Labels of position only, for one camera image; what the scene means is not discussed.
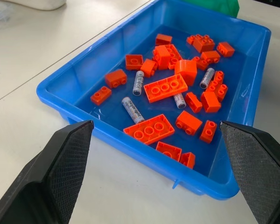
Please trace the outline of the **blue plastic tray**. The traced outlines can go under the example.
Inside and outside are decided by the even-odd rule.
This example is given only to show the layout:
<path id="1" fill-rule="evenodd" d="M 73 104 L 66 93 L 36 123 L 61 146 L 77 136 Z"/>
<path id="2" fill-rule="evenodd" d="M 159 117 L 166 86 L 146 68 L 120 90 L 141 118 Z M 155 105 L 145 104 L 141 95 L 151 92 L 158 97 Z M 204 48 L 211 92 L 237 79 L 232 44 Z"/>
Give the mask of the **blue plastic tray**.
<path id="1" fill-rule="evenodd" d="M 74 57 L 44 79 L 36 89 L 39 99 L 57 110 L 70 123 L 93 120 L 93 135 L 153 170 L 161 173 L 197 195 L 225 200 L 238 193 L 221 132 L 213 141 L 200 140 L 201 131 L 190 136 L 176 128 L 164 139 L 196 159 L 189 169 L 156 151 L 156 144 L 145 145 L 123 133 L 133 120 L 121 101 L 129 97 L 145 119 L 163 114 L 174 125 L 181 110 L 172 97 L 149 103 L 145 93 L 132 93 L 135 72 L 127 71 L 127 83 L 112 90 L 111 96 L 97 106 L 91 95 L 105 86 L 105 75 L 125 68 L 127 54 L 152 58 L 157 34 L 172 36 L 173 44 L 183 59 L 198 52 L 186 39 L 190 35 L 209 35 L 215 43 L 228 42 L 232 57 L 221 58 L 213 68 L 224 73 L 228 91 L 216 113 L 201 110 L 196 117 L 219 124 L 222 120 L 253 125 L 266 55 L 270 42 L 269 29 L 198 7 L 181 0 L 155 0 L 109 34 Z"/>

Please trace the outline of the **green object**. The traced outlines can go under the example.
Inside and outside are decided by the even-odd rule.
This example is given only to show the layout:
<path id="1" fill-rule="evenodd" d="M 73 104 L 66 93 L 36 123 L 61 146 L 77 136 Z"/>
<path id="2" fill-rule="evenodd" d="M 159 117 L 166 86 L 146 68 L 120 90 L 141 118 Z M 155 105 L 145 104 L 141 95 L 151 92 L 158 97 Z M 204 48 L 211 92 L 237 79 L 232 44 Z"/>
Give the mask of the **green object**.
<path id="1" fill-rule="evenodd" d="M 185 2 L 237 17 L 239 12 L 238 0 L 184 0 Z"/>

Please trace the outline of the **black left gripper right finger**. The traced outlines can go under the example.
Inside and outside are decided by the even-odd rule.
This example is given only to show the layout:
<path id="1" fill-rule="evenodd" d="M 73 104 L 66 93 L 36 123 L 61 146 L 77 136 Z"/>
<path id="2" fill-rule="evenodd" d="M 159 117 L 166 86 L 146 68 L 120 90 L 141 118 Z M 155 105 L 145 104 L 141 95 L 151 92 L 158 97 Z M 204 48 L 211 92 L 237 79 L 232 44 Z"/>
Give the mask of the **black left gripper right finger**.
<path id="1" fill-rule="evenodd" d="M 230 121 L 220 131 L 234 177 L 258 224 L 280 224 L 280 144 L 267 132 Z"/>

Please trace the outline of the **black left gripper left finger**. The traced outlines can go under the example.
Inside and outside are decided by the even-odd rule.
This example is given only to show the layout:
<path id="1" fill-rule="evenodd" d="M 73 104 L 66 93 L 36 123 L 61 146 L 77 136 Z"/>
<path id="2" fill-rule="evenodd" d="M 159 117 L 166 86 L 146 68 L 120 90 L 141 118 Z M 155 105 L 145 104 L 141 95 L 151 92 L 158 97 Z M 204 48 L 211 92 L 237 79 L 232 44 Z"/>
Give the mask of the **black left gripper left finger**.
<path id="1" fill-rule="evenodd" d="M 0 224 L 69 224 L 89 154 L 92 120 L 56 131 L 0 199 Z"/>

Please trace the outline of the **white rounded object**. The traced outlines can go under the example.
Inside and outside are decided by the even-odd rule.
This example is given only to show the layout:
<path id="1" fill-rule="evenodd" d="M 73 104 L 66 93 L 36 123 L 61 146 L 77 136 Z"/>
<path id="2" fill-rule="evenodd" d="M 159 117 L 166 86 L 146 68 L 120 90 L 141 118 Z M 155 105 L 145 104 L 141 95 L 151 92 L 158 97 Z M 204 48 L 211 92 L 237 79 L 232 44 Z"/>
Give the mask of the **white rounded object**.
<path id="1" fill-rule="evenodd" d="M 28 0 L 28 5 L 31 8 L 52 11 L 65 5 L 67 0 Z"/>

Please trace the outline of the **silver AA battery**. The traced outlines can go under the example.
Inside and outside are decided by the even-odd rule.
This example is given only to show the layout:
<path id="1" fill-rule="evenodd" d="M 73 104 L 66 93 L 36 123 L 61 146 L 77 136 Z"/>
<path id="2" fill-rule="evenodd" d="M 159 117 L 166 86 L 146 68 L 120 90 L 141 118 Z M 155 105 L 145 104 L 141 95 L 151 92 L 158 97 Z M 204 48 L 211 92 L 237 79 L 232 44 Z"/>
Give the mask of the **silver AA battery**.
<path id="1" fill-rule="evenodd" d="M 179 109 L 185 108 L 186 102 L 185 102 L 185 100 L 183 98 L 183 95 L 181 93 L 176 94 L 173 97 L 174 97 L 177 108 L 179 108 Z"/>
<path id="2" fill-rule="evenodd" d="M 124 97 L 122 99 L 122 105 L 124 106 L 124 108 L 126 109 L 126 111 L 128 112 L 128 114 L 130 115 L 131 119 L 135 124 L 138 124 L 145 120 L 129 97 Z"/>
<path id="3" fill-rule="evenodd" d="M 136 72 L 134 85 L 133 85 L 133 95 L 139 96 L 142 93 L 142 87 L 144 82 L 144 72 L 139 70 Z"/>
<path id="4" fill-rule="evenodd" d="M 215 70 L 213 68 L 208 68 L 200 82 L 200 87 L 202 89 L 206 89 L 208 85 L 210 84 L 213 76 L 215 74 Z"/>

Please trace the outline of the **orange long building plate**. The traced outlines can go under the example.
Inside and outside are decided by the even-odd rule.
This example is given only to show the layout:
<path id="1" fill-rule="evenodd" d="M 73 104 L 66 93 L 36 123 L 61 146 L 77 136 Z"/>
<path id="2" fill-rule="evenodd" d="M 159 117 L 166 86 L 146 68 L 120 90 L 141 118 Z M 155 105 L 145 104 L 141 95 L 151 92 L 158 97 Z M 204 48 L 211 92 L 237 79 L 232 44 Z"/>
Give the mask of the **orange long building plate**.
<path id="1" fill-rule="evenodd" d="M 144 120 L 138 124 L 123 129 L 123 132 L 136 140 L 150 145 L 175 133 L 164 114 Z"/>
<path id="2" fill-rule="evenodd" d="M 170 70 L 174 70 L 175 69 L 175 64 L 182 60 L 182 57 L 180 55 L 180 53 L 178 52 L 178 50 L 176 49 L 176 47 L 173 44 L 168 44 L 165 46 L 168 50 L 168 52 L 170 53 L 170 61 L 168 64 L 168 68 Z"/>
<path id="3" fill-rule="evenodd" d="M 180 74 L 167 77 L 144 85 L 149 103 L 153 103 L 173 95 L 185 92 L 188 86 Z"/>

